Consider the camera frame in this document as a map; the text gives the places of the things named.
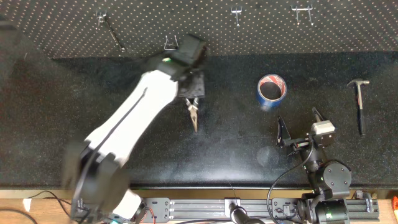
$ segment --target orange object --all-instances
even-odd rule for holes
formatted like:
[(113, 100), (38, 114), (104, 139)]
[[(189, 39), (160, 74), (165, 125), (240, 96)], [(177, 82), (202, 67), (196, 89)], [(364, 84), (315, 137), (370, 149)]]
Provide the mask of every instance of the orange object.
[(394, 215), (396, 216), (397, 222), (398, 222), (398, 198), (397, 196), (394, 196), (392, 199), (392, 208), (394, 209)]

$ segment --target roll of tape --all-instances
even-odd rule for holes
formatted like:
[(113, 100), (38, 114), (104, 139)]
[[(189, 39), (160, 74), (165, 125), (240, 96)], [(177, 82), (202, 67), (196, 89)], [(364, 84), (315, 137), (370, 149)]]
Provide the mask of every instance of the roll of tape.
[[(279, 87), (280, 97), (276, 99), (267, 98), (261, 90), (261, 86), (263, 86), (267, 82), (272, 82)], [(280, 104), (280, 102), (285, 98), (287, 93), (286, 83), (283, 78), (275, 74), (269, 74), (263, 76), (259, 83), (257, 84), (257, 99), (262, 106), (266, 108), (272, 108)]]

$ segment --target hammer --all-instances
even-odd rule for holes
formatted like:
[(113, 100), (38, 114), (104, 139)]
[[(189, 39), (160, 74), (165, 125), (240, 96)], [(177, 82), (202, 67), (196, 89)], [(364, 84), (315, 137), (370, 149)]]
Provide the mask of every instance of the hammer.
[(347, 86), (355, 83), (356, 85), (356, 94), (357, 94), (357, 99), (358, 99), (358, 127), (359, 127), (359, 134), (361, 136), (365, 135), (365, 122), (364, 122), (364, 116), (362, 113), (362, 95), (361, 95), (361, 85), (369, 84), (369, 80), (362, 80), (361, 78), (356, 78), (354, 80), (351, 80)]

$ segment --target pegboard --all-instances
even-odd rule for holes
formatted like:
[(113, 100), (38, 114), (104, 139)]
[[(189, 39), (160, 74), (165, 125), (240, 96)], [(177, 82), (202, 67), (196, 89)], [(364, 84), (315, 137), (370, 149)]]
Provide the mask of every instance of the pegboard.
[[(212, 55), (398, 50), (397, 0), (2, 0), (0, 13), (50, 58), (146, 57), (195, 34)], [(239, 27), (231, 7), (242, 7)], [(307, 11), (312, 6), (313, 26)], [(97, 28), (107, 11), (109, 30)]]

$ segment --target black tabletop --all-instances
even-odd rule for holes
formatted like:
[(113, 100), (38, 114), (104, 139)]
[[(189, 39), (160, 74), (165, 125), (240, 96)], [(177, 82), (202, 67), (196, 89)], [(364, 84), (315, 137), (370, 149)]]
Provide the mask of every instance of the black tabletop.
[[(43, 70), (19, 60), (2, 84), (0, 186), (59, 187), (62, 153), (70, 136), (86, 136), (133, 91), (145, 60), (76, 58)], [(280, 75), (287, 95), (261, 110), (256, 85)], [(362, 88), (366, 137), (358, 133), (354, 78)], [(352, 169), (352, 187), (398, 188), (398, 53), (279, 54), (209, 57), (206, 97), (194, 133), (183, 99), (153, 120), (126, 168), (132, 188), (268, 188), (301, 162), (275, 146), (277, 116), (293, 138), (304, 137), (316, 107), (336, 127), (325, 149)], [(308, 188), (302, 168), (279, 187)]]

